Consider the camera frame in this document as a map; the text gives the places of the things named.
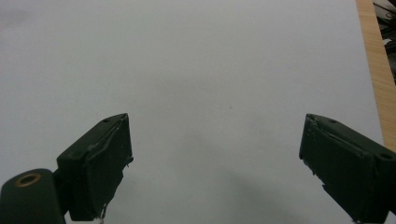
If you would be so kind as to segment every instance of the dark object in corner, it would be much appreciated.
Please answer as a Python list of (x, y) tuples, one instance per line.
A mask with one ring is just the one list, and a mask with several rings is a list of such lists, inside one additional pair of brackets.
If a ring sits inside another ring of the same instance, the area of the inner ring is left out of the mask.
[(133, 160), (129, 119), (120, 114), (100, 121), (57, 159), (52, 173), (35, 169), (2, 187), (0, 223), (64, 223), (103, 217)]
[(395, 213), (396, 154), (344, 124), (308, 114), (300, 159), (359, 223), (384, 223)]

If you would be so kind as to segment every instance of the white table surface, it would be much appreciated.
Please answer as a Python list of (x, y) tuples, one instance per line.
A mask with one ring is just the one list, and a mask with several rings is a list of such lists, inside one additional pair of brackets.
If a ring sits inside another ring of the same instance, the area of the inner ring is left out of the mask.
[(382, 143), (355, 1), (0, 0), (1, 184), (123, 112), (106, 223), (349, 223), (304, 116)]

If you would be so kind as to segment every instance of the wooden surface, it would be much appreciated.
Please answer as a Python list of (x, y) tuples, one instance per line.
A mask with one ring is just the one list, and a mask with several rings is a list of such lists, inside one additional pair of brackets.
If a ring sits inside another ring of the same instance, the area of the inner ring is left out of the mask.
[(396, 86), (389, 68), (373, 2), (357, 0), (385, 146), (396, 151)]

